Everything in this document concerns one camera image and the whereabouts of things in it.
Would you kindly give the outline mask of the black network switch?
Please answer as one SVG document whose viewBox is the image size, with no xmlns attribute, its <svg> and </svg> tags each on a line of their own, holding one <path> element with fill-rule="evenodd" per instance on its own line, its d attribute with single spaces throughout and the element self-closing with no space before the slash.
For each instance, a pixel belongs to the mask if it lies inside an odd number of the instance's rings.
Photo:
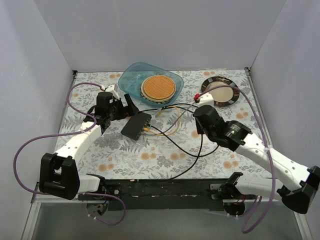
<svg viewBox="0 0 320 240">
<path fill-rule="evenodd" d="M 150 122 L 152 116 L 145 112 L 139 112 L 132 116 L 121 130 L 121 134 L 131 140 L 138 140 L 144 128 Z"/>
</svg>

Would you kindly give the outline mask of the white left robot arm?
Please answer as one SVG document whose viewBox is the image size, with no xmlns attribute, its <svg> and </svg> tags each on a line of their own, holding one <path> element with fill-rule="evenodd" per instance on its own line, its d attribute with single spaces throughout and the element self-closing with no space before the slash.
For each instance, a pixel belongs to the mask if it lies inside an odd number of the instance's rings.
<svg viewBox="0 0 320 240">
<path fill-rule="evenodd" d="M 115 92 L 98 93 L 95 106 L 85 114 L 79 133 L 55 153 L 43 155 L 40 164 L 39 190 L 44 194 L 72 200 L 77 194 L 89 192 L 95 200 L 106 196 L 102 178 L 94 174 L 81 175 L 78 165 L 88 148 L 100 138 L 112 121 L 136 115 L 139 109 L 130 95 L 126 104 Z"/>
</svg>

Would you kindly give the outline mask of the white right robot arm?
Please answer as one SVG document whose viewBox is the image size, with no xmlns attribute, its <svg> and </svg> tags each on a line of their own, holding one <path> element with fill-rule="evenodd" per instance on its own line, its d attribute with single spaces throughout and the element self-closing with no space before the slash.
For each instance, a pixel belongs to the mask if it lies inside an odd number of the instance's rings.
<svg viewBox="0 0 320 240">
<path fill-rule="evenodd" d="M 320 168 L 301 165 L 274 148 L 267 149 L 262 139 L 244 124 L 224 121 L 210 105 L 197 108 L 193 114 L 197 131 L 222 148 L 242 155 L 274 173 L 275 178 L 245 177 L 234 172 L 215 190 L 222 198 L 237 199 L 241 195 L 271 197 L 290 210 L 306 214 L 320 187 Z"/>
</svg>

